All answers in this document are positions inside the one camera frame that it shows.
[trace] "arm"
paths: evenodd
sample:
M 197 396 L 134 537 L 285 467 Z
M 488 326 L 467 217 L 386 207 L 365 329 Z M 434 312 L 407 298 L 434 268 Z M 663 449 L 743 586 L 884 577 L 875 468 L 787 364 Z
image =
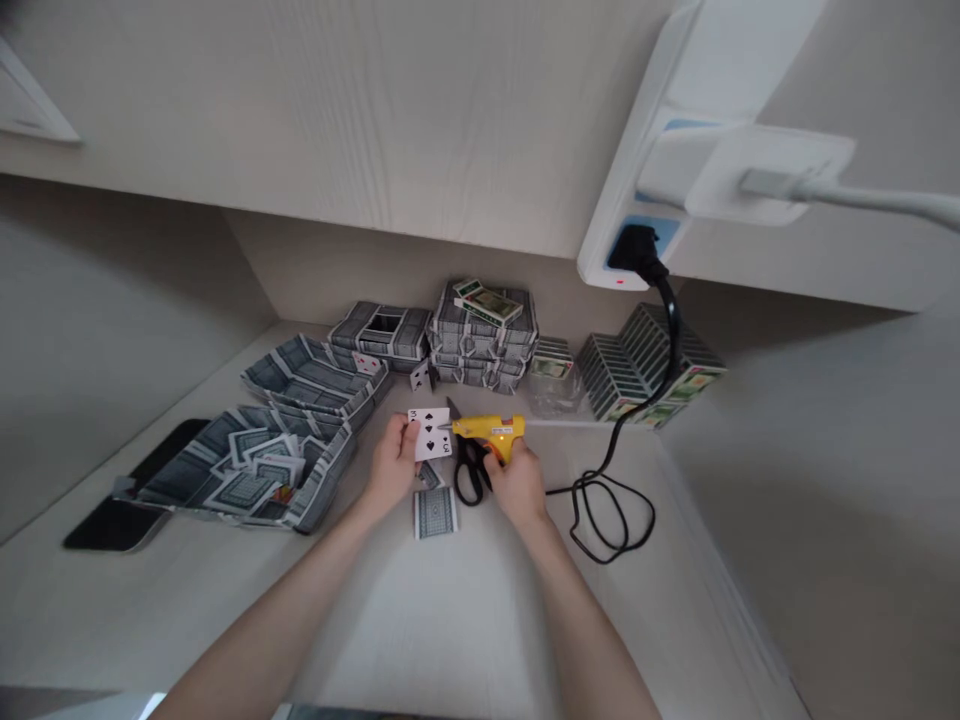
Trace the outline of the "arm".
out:
M 540 460 L 523 439 L 501 468 L 484 458 L 494 496 L 510 518 L 540 576 L 560 688 L 569 717 L 660 720 L 626 645 L 593 597 L 547 515 Z
M 394 415 L 360 499 L 173 686 L 151 718 L 268 720 L 282 702 L 370 531 L 410 491 L 419 423 Z

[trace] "black phone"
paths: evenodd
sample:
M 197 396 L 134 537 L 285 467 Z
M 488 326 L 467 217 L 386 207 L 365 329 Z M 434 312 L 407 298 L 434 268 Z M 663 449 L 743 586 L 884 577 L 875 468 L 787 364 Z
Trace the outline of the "black phone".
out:
M 203 428 L 207 420 L 185 420 L 130 473 L 139 490 L 173 457 L 183 450 Z M 138 550 L 163 527 L 168 510 L 146 508 L 104 498 L 63 541 L 66 550 L 131 552 Z

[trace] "forearm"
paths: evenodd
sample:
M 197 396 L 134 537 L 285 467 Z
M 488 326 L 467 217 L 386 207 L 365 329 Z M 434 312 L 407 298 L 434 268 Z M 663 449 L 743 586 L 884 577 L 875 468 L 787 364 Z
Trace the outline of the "forearm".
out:
M 519 528 L 543 587 L 567 714 L 659 720 L 653 699 L 607 614 L 548 518 Z
M 268 720 L 376 523 L 351 508 L 201 656 L 152 717 Z

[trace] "white cord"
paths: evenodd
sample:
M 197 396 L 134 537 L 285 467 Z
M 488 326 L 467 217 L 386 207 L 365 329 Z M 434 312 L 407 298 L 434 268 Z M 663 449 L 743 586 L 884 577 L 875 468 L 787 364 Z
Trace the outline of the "white cord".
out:
M 960 198 L 928 193 L 861 190 L 803 175 L 754 168 L 740 181 L 744 192 L 792 202 L 832 205 L 916 215 L 960 233 Z

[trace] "black plug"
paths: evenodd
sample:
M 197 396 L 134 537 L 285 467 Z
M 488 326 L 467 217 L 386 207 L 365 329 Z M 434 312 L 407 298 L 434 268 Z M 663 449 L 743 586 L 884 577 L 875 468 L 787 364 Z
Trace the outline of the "black plug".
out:
M 653 287 L 670 274 L 657 257 L 659 239 L 656 230 L 648 225 L 627 225 L 620 231 L 607 265 L 614 270 L 635 272 Z

